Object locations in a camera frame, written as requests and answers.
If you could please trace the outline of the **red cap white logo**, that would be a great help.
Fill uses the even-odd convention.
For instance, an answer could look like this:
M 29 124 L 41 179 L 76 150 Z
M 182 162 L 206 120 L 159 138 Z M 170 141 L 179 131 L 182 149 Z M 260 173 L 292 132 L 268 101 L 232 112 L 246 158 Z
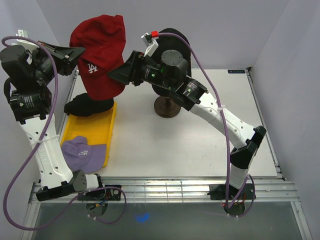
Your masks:
M 69 46 L 83 47 L 77 66 L 89 97 L 95 101 L 120 95 L 125 84 L 108 73 L 123 63 L 126 45 L 124 19 L 121 15 L 100 15 L 81 22 L 71 33 Z

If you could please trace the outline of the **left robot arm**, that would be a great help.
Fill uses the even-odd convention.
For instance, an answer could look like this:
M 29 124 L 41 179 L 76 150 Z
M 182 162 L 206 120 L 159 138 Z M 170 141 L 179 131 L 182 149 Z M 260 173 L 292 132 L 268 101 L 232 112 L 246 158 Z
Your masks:
M 0 63 L 9 78 L 4 95 L 15 120 L 28 137 L 40 172 L 38 201 L 47 201 L 79 192 L 100 200 L 106 187 L 97 174 L 72 171 L 64 157 L 55 128 L 53 114 L 57 95 L 48 84 L 58 75 L 69 76 L 85 52 L 83 47 L 60 47 L 37 42 L 36 47 L 16 44 L 1 50 Z

